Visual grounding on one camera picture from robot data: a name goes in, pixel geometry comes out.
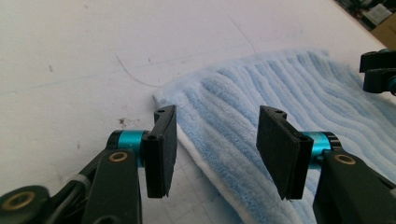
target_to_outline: brass screw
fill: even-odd
[[[35,193],[32,191],[20,192],[9,197],[1,207],[6,211],[15,211],[29,204],[34,197]]]
[[[125,161],[126,158],[128,158],[126,152],[115,152],[108,157],[108,159],[113,162]]]
[[[354,164],[356,164],[356,161],[353,160],[353,158],[348,157],[348,156],[343,155],[343,154],[338,154],[338,155],[335,155],[334,157],[335,157],[335,159],[336,159],[337,161],[339,161],[339,162],[341,162],[341,163],[343,163],[343,164],[347,164],[347,165],[354,165]]]

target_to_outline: ribbed fabric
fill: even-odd
[[[178,139],[246,223],[315,223],[319,171],[304,198],[280,201],[256,148],[260,105],[288,113],[299,131],[335,133],[346,151],[396,181],[396,105],[317,49],[286,50],[200,70],[154,94],[177,105]]]

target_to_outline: table surface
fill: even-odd
[[[114,130],[151,130],[152,94],[175,78],[302,47],[356,71],[384,48],[332,0],[2,1],[0,194],[56,193]],[[183,147],[169,198],[148,199],[139,175],[147,223],[241,222]]]

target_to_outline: blue towel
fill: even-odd
[[[177,105],[181,144],[246,223],[316,223],[319,171],[304,198],[281,201],[256,148],[260,105],[288,113],[299,131],[335,133],[344,149],[396,181],[396,105],[324,50],[264,53],[207,67],[162,87],[158,107]]]

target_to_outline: cardboard box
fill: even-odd
[[[396,13],[381,22],[371,33],[388,49],[396,49]]]

